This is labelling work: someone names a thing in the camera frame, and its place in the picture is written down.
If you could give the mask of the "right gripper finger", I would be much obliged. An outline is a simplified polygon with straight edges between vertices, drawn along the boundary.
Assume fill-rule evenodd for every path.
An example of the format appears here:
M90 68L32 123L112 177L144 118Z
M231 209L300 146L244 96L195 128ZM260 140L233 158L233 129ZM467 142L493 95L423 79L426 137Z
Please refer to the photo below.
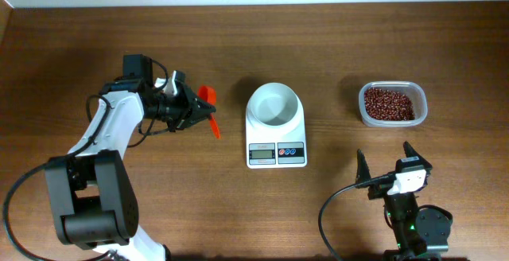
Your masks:
M418 152L410 145L408 141L403 143L403 150L407 158L418 157Z
M362 183L371 179L369 167L367 165L366 158L361 149L356 152L357 157L357 171L356 171L356 183Z

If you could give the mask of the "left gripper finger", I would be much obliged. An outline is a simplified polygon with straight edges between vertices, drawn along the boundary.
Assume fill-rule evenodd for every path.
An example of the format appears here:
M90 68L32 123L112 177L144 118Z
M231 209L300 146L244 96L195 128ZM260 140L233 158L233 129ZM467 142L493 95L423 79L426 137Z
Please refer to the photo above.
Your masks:
M209 110L189 110L181 118L178 118L175 122L175 129L178 131L182 131L184 129L195 126L197 123L200 123L206 119L212 117L212 114L215 114L215 111Z
M199 87L195 92L191 88L186 88L187 107L189 108L212 108L213 107L213 88Z

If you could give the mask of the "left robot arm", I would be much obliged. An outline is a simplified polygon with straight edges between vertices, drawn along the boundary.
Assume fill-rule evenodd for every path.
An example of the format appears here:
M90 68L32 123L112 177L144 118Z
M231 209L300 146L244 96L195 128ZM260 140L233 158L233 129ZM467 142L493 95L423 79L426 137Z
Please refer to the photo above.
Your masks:
M122 75L99 91L99 106L88 116L81 140L61 157L49 160L45 180L59 241L118 260L169 260L171 253L153 241L139 224L138 202L123 165L134 131L142 121L165 123L176 132L214 119L216 91L194 92L180 71L155 78L157 61L125 55Z

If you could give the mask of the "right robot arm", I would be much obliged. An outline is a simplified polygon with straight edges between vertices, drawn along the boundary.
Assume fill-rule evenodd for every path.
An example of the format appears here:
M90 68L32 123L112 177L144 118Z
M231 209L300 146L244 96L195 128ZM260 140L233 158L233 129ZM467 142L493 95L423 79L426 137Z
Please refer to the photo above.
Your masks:
M358 150L356 188L367 188L370 200L384 201L384 218L398 246L384 251L384 260L440 260L449 249L453 215L436 205L418 205L416 193L428 185L433 166L408 142L403 149L405 157L396 161L395 169L379 177L370 175Z

